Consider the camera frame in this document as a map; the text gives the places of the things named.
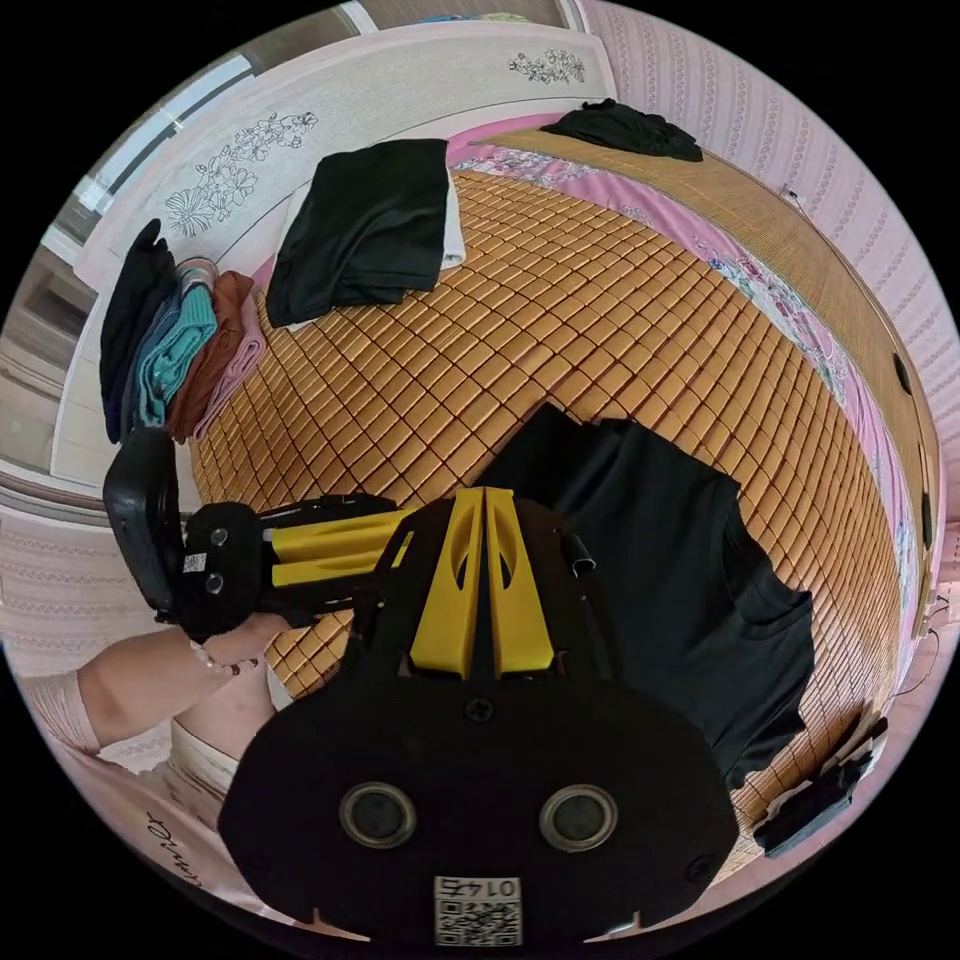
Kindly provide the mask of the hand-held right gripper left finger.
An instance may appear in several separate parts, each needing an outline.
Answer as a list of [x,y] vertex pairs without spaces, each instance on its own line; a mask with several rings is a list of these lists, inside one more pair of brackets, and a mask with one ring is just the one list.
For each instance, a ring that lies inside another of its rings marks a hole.
[[457,493],[410,648],[412,664],[421,671],[459,679],[469,675],[476,632],[483,522],[482,490]]

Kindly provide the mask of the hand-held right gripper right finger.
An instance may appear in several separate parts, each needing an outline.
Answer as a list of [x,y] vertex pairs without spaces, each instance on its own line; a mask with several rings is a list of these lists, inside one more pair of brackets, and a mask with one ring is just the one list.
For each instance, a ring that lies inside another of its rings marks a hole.
[[485,510],[495,675],[543,673],[554,648],[513,493],[487,487]]

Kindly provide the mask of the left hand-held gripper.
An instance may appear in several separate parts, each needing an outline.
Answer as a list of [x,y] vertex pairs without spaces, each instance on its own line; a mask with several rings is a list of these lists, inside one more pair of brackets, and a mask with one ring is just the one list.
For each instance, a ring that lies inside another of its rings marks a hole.
[[410,639],[417,630],[416,508],[365,493],[324,495],[257,513],[209,504],[187,524],[174,580],[176,622],[193,639],[254,613],[292,629],[352,610]]

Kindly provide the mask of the person's left hand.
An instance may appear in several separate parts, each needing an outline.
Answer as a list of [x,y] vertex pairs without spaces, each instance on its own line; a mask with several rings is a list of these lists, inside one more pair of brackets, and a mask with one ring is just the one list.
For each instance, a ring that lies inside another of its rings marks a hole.
[[212,671],[233,678],[256,668],[265,660],[273,641],[291,629],[288,621],[273,613],[254,613],[238,627],[215,635],[191,648]]

